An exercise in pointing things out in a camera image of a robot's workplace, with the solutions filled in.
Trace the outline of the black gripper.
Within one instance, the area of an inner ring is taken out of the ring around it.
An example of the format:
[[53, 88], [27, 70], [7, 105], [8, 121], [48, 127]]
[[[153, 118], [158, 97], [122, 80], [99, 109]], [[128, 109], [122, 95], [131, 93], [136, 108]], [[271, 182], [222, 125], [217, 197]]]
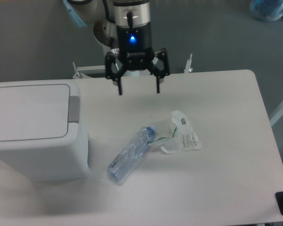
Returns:
[[[166, 48], [154, 51], [152, 48], [151, 23], [141, 26], [129, 27], [117, 26], [117, 39], [119, 55], [108, 52], [105, 55], [105, 77], [112, 80], [118, 87], [119, 95], [123, 94], [121, 78], [126, 70], [143, 71], [148, 69], [156, 77], [157, 93], [160, 93], [160, 83], [165, 76], [170, 75], [168, 53]], [[161, 62], [156, 66], [154, 58]]]

